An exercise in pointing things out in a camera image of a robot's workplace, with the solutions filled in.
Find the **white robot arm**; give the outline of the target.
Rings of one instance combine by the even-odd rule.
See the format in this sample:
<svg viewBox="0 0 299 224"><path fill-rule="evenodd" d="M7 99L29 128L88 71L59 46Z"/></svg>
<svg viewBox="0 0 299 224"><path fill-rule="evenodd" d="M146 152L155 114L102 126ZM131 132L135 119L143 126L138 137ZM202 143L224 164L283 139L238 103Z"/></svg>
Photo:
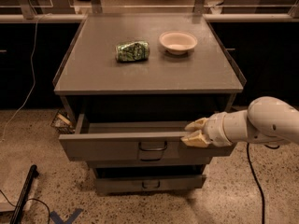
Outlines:
<svg viewBox="0 0 299 224"><path fill-rule="evenodd" d="M299 111L274 97L260 97L246 110L220 112L189 123L181 138L189 147L252 144L299 144Z"/></svg>

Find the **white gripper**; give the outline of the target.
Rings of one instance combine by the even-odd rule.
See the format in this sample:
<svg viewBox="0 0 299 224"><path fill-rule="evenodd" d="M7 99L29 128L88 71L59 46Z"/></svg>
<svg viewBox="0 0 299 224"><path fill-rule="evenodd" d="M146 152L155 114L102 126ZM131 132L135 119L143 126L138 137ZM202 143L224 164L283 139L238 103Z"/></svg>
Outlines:
<svg viewBox="0 0 299 224"><path fill-rule="evenodd" d="M189 147L208 147L210 144L215 147L229 147L232 142L227 138L223 128L226 115L226 112L220 112L187 124L185 130L193 133L182 137L181 141Z"/></svg>

